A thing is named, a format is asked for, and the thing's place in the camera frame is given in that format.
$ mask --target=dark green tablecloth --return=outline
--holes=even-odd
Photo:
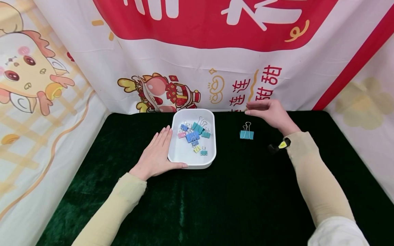
[[[371,246],[392,242],[394,205],[331,117],[290,112],[309,131],[343,188]],[[38,245],[71,245],[151,137],[173,114],[112,114],[61,200]],[[314,231],[286,151],[270,155],[280,133],[244,113],[215,113],[217,155],[203,170],[149,179],[112,245],[306,245]],[[239,139],[246,121],[254,140]]]

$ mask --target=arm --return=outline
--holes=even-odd
[[[90,219],[72,246],[111,245],[126,216],[138,204],[147,183],[126,173]]]
[[[309,133],[301,132],[277,100],[247,103],[247,115],[263,118],[291,140],[287,148],[301,194],[315,226],[324,219],[342,216],[354,221],[344,192],[322,161],[319,149]]]
[[[308,132],[294,132],[287,148],[301,194],[315,226],[323,220],[342,216],[354,221],[348,200],[339,183],[322,161],[319,149]]]
[[[167,160],[172,129],[156,133],[138,163],[121,177],[108,199],[90,219],[72,246],[109,246],[126,216],[144,194],[146,180],[171,169],[186,168],[185,163]]]

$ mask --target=red banner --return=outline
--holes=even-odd
[[[269,52],[307,44],[338,0],[93,0],[121,39]]]

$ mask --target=white plastic tray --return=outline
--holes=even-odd
[[[195,153],[191,143],[186,138],[178,138],[179,128],[184,121],[193,124],[199,117],[203,117],[207,122],[211,136],[210,138],[201,137],[198,140],[200,148],[205,146],[208,155],[201,155],[201,151]],[[215,117],[207,109],[182,109],[178,111],[173,118],[172,123],[173,135],[171,138],[168,159],[172,162],[183,162],[189,165],[186,169],[204,169],[211,165],[216,157],[216,134],[215,134]]]

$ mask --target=cartoon eye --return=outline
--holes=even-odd
[[[34,65],[35,65],[35,60],[34,60],[31,56],[29,56],[29,55],[25,55],[25,56],[23,57],[23,60],[24,60],[27,64],[29,64],[30,66],[34,66]]]
[[[14,71],[7,70],[4,72],[4,74],[8,80],[11,80],[11,81],[18,81],[19,80],[19,75],[17,73],[15,73]]]

